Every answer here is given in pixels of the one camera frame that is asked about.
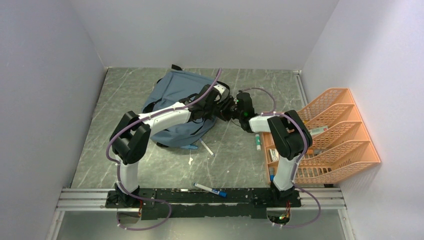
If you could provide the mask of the blue student backpack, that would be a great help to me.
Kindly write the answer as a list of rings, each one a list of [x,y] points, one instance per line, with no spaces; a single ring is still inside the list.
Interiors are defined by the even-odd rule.
[[[140,115],[151,128],[150,139],[162,148],[197,149],[195,142],[211,129],[212,111],[229,95],[217,78],[171,66],[148,96]]]

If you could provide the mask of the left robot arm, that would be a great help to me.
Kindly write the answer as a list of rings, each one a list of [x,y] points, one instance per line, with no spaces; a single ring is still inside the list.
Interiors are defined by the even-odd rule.
[[[106,149],[116,156],[111,158],[108,154],[106,157],[117,165],[115,191],[124,207],[134,207],[140,198],[138,161],[146,153],[151,137],[176,125],[211,119],[219,107],[230,99],[229,93],[229,88],[224,84],[207,84],[201,93],[180,98],[160,110],[142,114],[129,111],[124,114]]]

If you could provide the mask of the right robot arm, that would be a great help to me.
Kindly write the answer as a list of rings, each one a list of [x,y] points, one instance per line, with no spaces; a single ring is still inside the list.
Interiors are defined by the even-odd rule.
[[[238,120],[248,133],[270,133],[279,160],[269,199],[275,207],[282,207],[295,189],[294,178],[300,160],[313,143],[298,112],[292,109],[255,113],[250,94],[239,92],[236,98],[221,97],[214,114],[224,121]]]

